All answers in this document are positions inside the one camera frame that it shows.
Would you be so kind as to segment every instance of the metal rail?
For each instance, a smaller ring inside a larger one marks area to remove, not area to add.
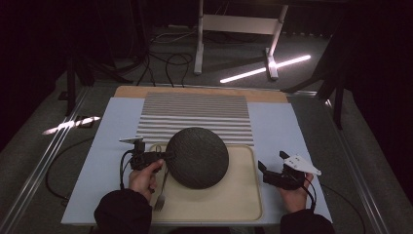
[[[72,113],[65,117],[63,123],[73,121],[80,107],[85,100],[90,87],[82,88],[80,94],[78,95],[76,106],[74,107]],[[40,183],[42,182],[48,167],[51,165],[53,160],[56,157],[58,150],[60,149],[64,139],[70,131],[70,127],[65,127],[58,130],[55,133],[54,138],[52,139],[49,147],[46,149],[36,168],[30,174],[26,180],[24,186],[22,187],[17,199],[13,203],[12,207],[9,209],[6,217],[2,220],[0,225],[0,233],[13,233],[19,221],[27,209],[29,203],[31,202],[34,194],[37,191]]]
[[[331,111],[328,107],[325,107],[325,111],[328,112],[329,116],[331,116]],[[353,179],[355,184],[356,190],[360,197],[362,204],[364,205],[365,211],[370,219],[372,228],[374,229],[374,233],[377,234],[384,234],[390,233],[389,227],[387,226],[386,222],[384,221],[384,217],[381,214],[377,203],[373,197],[372,192],[369,189],[367,182],[365,181],[361,169],[359,168],[355,155],[353,154],[346,137],[344,136],[343,132],[336,128],[336,124],[334,123],[332,118],[329,118],[331,124],[334,126],[334,131],[338,136],[340,143],[345,150],[345,161],[350,171],[350,175]]]

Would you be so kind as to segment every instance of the table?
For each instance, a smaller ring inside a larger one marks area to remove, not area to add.
[[[271,47],[266,49],[268,71],[270,72],[270,77],[273,80],[277,80],[279,78],[279,74],[277,72],[276,62],[274,61],[273,54],[280,37],[280,33],[282,32],[282,24],[287,9],[288,6],[283,5],[282,11],[277,19],[204,15],[204,0],[200,0],[198,18],[198,44],[197,53],[195,56],[194,73],[196,75],[202,74],[204,56],[204,30],[267,34],[273,35]]]
[[[299,154],[311,162],[292,106],[287,103],[283,93],[231,89],[120,87],[108,103],[61,223],[95,225],[94,209],[102,196],[112,190],[119,189],[120,157],[125,151],[131,149],[130,145],[119,142],[119,138],[135,136],[144,98],[148,93],[154,92],[245,96],[256,160],[260,160],[269,170],[275,172],[280,172],[282,168],[282,159],[278,157],[280,150],[291,155]],[[285,214],[281,197],[274,186],[262,182],[261,173],[258,172],[257,176],[262,201],[262,215],[256,220],[207,222],[154,220],[153,224],[168,226],[277,224]],[[316,213],[331,220],[316,177],[313,185],[318,197]]]

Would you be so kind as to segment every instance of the handheld controller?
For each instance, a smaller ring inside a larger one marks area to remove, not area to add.
[[[145,142],[143,142],[143,137],[124,138],[120,139],[120,141],[134,145],[133,150],[130,151],[130,164],[132,170],[141,171],[148,167],[151,163],[154,163],[160,159],[168,161],[176,157],[174,152],[145,152]]]
[[[285,152],[280,151],[280,157],[284,159],[282,172],[280,174],[268,171],[267,167],[258,161],[258,169],[263,174],[263,182],[285,190],[295,190],[304,185],[306,179],[305,173],[321,175],[319,170],[300,156],[290,157]]]

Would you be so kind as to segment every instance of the person's left hand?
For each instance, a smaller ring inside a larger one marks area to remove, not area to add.
[[[162,167],[164,160],[152,163],[142,171],[133,170],[130,173],[129,189],[142,194],[148,202],[151,201],[152,191],[157,187],[155,170]]]

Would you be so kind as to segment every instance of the hand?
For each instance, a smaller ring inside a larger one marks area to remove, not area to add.
[[[133,170],[130,173],[129,189],[142,194],[148,202],[151,201],[152,191],[157,187],[155,170],[162,167],[164,160],[152,163],[142,171]]]
[[[312,174],[306,174],[306,180],[304,180],[304,187],[309,188],[310,182],[313,180]],[[306,209],[307,192],[302,188],[296,190],[284,190],[277,188],[282,195],[285,208],[289,213],[295,213]]]

